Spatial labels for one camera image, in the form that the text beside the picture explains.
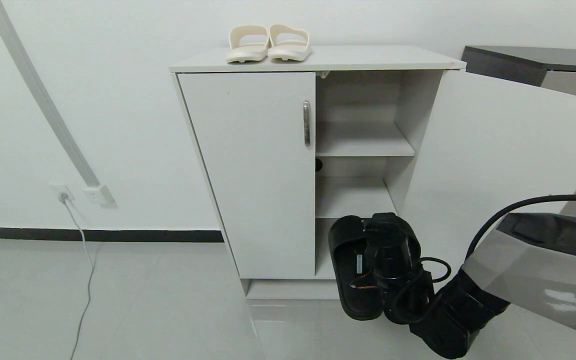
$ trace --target cabinet top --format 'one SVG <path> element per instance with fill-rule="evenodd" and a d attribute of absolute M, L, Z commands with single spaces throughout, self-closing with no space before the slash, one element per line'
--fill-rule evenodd
<path fill-rule="evenodd" d="M 267 57 L 258 62 L 226 63 L 229 48 L 221 47 L 169 66 L 172 73 L 256 73 L 281 71 L 464 69 L 466 63 L 409 45 L 313 46 L 302 62 Z"/>

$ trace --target black cable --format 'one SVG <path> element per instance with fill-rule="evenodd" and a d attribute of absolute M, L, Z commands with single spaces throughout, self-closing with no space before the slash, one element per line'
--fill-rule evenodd
<path fill-rule="evenodd" d="M 421 257 L 419 260 L 417 260 L 416 264 L 421 264 L 422 262 L 435 262 L 435 263 L 439 263 L 443 266 L 446 267 L 446 273 L 439 277 L 439 278 L 434 278 L 432 280 L 433 283 L 439 283 L 441 281 L 444 281 L 446 279 L 448 279 L 450 277 L 450 274 L 453 272 L 453 269 L 450 267 L 450 264 L 448 264 L 448 262 L 441 260 L 441 259 L 437 259 L 436 257 Z M 437 305 L 439 305 L 439 302 L 442 299 L 442 294 L 438 294 L 430 303 L 430 305 L 428 305 L 428 307 L 426 307 L 425 312 L 423 312 L 423 314 L 421 316 L 419 316 L 416 319 L 407 319 L 405 316 L 402 316 L 402 313 L 400 313 L 399 308 L 397 306 L 397 304 L 402 300 L 402 297 L 404 296 L 404 294 L 406 294 L 407 291 L 409 291 L 409 289 L 411 289 L 411 287 L 414 287 L 414 285 L 418 284 L 419 281 L 422 280 L 423 276 L 424 276 L 424 269 L 421 266 L 417 267 L 420 271 L 410 280 L 407 282 L 406 285 L 404 285 L 404 287 L 402 287 L 399 292 L 397 293 L 397 295 L 395 296 L 394 299 L 392 299 L 392 312 L 393 315 L 400 319 L 400 321 L 410 325 L 410 324 L 417 324 L 420 323 L 422 321 L 424 321 L 428 315 L 437 307 Z"/>
<path fill-rule="evenodd" d="M 521 207 L 526 207 L 528 205 L 534 204 L 541 204 L 541 203 L 555 203 L 557 201 L 576 201 L 576 194 L 549 194 L 548 196 L 538 196 L 533 198 L 527 198 L 525 200 L 521 200 L 515 203 L 512 203 L 503 209 L 499 210 L 494 214 L 491 218 L 489 218 L 486 223 L 477 231 L 475 237 L 470 242 L 470 246 L 468 246 L 468 250 L 466 251 L 466 259 L 468 259 L 471 255 L 473 255 L 475 248 L 477 248 L 477 244 L 480 242 L 484 234 L 488 231 L 488 229 L 493 226 L 496 221 L 501 219 L 504 215 L 512 212 L 512 210 L 519 209 Z"/>

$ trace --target gray tile floor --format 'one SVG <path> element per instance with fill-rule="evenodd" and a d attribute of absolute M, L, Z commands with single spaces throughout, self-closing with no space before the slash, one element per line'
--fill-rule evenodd
<path fill-rule="evenodd" d="M 224 244 L 89 243 L 78 360 L 434 360 L 406 326 L 336 301 L 245 301 Z M 68 359 L 90 265 L 81 243 L 0 239 L 0 360 Z M 576 332 L 510 307 L 468 360 L 576 359 Z"/>

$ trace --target closed cabinet door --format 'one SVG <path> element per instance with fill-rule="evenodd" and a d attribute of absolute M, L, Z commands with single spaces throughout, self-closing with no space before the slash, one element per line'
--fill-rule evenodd
<path fill-rule="evenodd" d="M 498 210 L 575 191 L 576 96 L 449 70 L 400 216 L 413 227 L 423 256 L 457 269 L 474 235 Z M 518 211 L 558 213 L 564 205 Z"/>
<path fill-rule="evenodd" d="M 315 73 L 178 79 L 239 276 L 312 278 Z"/>

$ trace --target black sandal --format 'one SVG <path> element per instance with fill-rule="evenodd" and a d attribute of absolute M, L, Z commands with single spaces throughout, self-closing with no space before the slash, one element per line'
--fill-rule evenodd
<path fill-rule="evenodd" d="M 384 311 L 382 298 L 369 267 L 365 264 L 366 235 L 359 216 L 344 216 L 328 233 L 334 278 L 341 306 L 357 321 L 377 319 Z"/>

